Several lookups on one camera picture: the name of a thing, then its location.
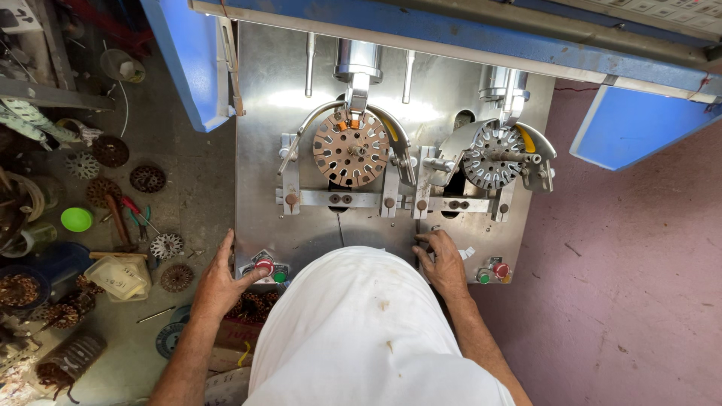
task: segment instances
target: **concrete floor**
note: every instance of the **concrete floor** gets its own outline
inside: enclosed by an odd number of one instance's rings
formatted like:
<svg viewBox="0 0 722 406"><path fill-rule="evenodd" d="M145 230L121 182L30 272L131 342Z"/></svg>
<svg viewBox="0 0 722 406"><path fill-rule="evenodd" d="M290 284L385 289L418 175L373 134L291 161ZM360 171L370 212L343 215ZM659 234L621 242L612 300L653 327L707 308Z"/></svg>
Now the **concrete floor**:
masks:
<svg viewBox="0 0 722 406"><path fill-rule="evenodd" d="M86 38L89 49L100 55L102 42ZM147 397L167 361L155 349L155 337L168 324L172 312L137 324L136 321L171 306L181 307L193 300L198 276L214 256L217 244L225 231L234 224L235 193L235 119L210 134L193 130L186 111L178 97L168 69L157 44L149 44L152 56L142 60L147 78L139 83L125 83L129 101L128 128L123 141L130 149L130 160L120 168L101 169L101 175L115 181L124 194L140 207L149 204L151 221L161 232L179 233L185 241L186 254L163 262L152 272L153 286L146 301L111 303L99 295L97 308L87 317L83 327L93 329L108 341L105 354L73 388L75 399L83 405L110 405ZM96 74L93 80L110 88L112 81L101 77L97 58L84 57L85 69ZM117 109L114 112L68 111L86 125L102 129L106 134L119 136L125 119L125 103L120 88L113 91ZM87 150L80 144L74 150ZM84 199L88 181L71 177L63 167L67 150L43 154L48 159L50 173L58 177L67 188L62 208L80 206L93 211L96 224L83 233L72 233L62 228L58 210L46 216L58 227L60 241L76 241L93 251L112 251L121 245L113 221L98 224L108 211L91 208ZM143 194L131 188L129 174L141 164L161 167L167 178L166 186L156 194ZM137 227L126 215L131 239L137 240ZM156 236L148 228L151 240ZM146 252L149 241L141 243L140 252ZM193 251L204 250L201 256L187 259ZM157 284L162 272L170 265L184 263L196 273L193 285L181 293L169 293ZM71 405L67 397L59 397L59 405Z"/></svg>

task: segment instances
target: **screwdriver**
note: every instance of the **screwdriver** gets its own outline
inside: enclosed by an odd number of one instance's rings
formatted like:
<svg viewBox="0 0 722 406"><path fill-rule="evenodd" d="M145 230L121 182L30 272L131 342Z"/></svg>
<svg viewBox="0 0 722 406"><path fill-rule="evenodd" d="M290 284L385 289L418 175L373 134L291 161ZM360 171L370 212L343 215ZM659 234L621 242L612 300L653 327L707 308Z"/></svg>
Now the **screwdriver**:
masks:
<svg viewBox="0 0 722 406"><path fill-rule="evenodd" d="M131 200L130 197L123 196L123 198L121 199L121 203L123 204L123 206L128 207L133 212L133 214L138 215L143 220L145 220L145 222L148 223L149 226L153 227L153 230L155 230L156 233L160 234L160 231L158 231L158 229L153 224L151 224L151 222L148 221L147 218L143 217L143 215L140 214L140 210L138 210L138 206L136 206L135 203L133 203L133 201Z"/></svg>

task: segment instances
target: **white shirt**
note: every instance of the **white shirt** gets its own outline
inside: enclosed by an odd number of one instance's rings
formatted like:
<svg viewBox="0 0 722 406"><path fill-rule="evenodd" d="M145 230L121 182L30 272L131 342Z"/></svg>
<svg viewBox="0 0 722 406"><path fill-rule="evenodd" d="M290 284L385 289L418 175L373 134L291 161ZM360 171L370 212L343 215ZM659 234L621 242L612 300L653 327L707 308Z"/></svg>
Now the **white shirt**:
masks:
<svg viewBox="0 0 722 406"><path fill-rule="evenodd" d="M428 284L370 247L309 264L261 330L244 405L513 405L462 358Z"/></svg>

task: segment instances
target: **pink floor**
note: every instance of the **pink floor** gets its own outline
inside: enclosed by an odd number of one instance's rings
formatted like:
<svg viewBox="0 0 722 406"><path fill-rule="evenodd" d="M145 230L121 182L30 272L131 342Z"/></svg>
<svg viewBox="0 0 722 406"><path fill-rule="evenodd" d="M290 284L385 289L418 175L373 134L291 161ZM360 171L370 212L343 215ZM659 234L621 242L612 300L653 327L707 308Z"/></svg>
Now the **pink floor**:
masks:
<svg viewBox="0 0 722 406"><path fill-rule="evenodd" d="M594 94L554 92L554 193L472 293L536 406L722 405L722 122L611 172L568 152Z"/></svg>

